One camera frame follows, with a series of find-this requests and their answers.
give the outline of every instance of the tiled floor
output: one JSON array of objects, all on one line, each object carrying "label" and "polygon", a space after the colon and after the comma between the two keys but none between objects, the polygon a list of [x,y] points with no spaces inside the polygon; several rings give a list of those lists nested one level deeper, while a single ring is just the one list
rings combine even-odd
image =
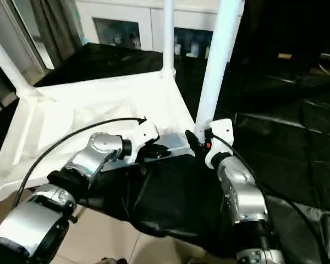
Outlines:
[{"label": "tiled floor", "polygon": [[[13,197],[9,197],[0,203],[0,223],[12,201]],[[127,222],[81,206],[77,213],[79,221],[70,225],[53,264],[93,264],[104,257],[125,258],[130,264],[182,264],[191,258],[205,260],[196,263],[235,263],[211,257],[202,248],[177,239],[141,234]]]}]

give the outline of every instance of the curtain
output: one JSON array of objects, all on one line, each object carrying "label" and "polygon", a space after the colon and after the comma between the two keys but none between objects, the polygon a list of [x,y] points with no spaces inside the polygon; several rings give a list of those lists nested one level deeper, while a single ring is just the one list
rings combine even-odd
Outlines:
[{"label": "curtain", "polygon": [[65,1],[69,0],[30,0],[42,42],[55,68],[82,46]]}]

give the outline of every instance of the wire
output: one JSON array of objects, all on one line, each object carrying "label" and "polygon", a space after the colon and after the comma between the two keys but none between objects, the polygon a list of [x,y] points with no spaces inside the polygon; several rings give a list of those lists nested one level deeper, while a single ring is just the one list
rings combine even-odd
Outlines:
[{"label": "wire", "polygon": [[134,118],[134,117],[125,117],[125,118],[115,118],[115,119],[110,119],[110,120],[106,120],[106,121],[102,121],[96,124],[92,124],[92,125],[88,125],[84,128],[78,129],[74,132],[72,132],[71,134],[66,135],[65,137],[63,137],[62,139],[60,139],[59,141],[57,141],[55,144],[53,144],[51,147],[49,147],[32,165],[32,167],[30,167],[29,171],[27,172],[26,176],[24,177],[20,188],[18,189],[18,192],[16,194],[15,200],[13,202],[12,205],[12,210],[15,209],[18,205],[18,203],[20,202],[23,190],[28,182],[28,179],[30,177],[30,175],[32,174],[32,172],[34,171],[34,169],[37,167],[37,165],[42,161],[43,158],[45,158],[53,149],[55,149],[57,146],[59,146],[61,143],[65,142],[66,140],[68,140],[69,138],[71,138],[72,136],[79,134],[85,130],[97,127],[99,125],[104,125],[104,124],[108,124],[108,123],[112,123],[112,122],[118,122],[118,121],[126,121],[126,120],[135,120],[138,121],[139,123],[143,122],[145,119],[142,118]]},{"label": "wire", "polygon": [[212,134],[213,138],[216,138],[217,140],[221,141],[226,147],[228,147],[236,156],[238,159],[241,160],[241,162],[243,163],[243,165],[247,168],[247,170],[250,172],[250,174],[252,175],[252,177],[254,178],[256,184],[258,187],[260,187],[260,190],[263,194],[263,196],[266,198],[267,194],[264,191],[264,188],[267,189],[268,191],[270,191],[271,193],[273,193],[276,197],[284,200],[285,202],[287,202],[297,213],[298,215],[302,218],[302,220],[306,223],[306,225],[308,226],[310,232],[312,233],[317,245],[318,245],[318,249],[319,249],[319,255],[321,258],[322,263],[327,263],[328,262],[328,254],[326,253],[326,250],[324,248],[323,242],[322,242],[322,238],[317,234],[317,232],[315,231],[315,228],[312,226],[311,222],[308,220],[308,218],[306,217],[306,215],[301,211],[300,208],[298,208],[297,205],[295,205],[291,199],[289,199],[287,196],[281,194],[280,192],[278,192],[277,190],[274,190],[272,187],[270,187],[269,185],[265,184],[264,182],[260,181],[257,179],[253,169],[247,164],[247,162],[242,158],[242,156],[240,155],[240,153],[238,153],[238,151],[236,149],[234,149],[230,144],[228,144],[225,140],[223,140],[222,138],[218,137],[217,135]]},{"label": "wire", "polygon": [[330,76],[330,71],[325,69],[320,63],[318,64],[319,68],[328,76]]}]

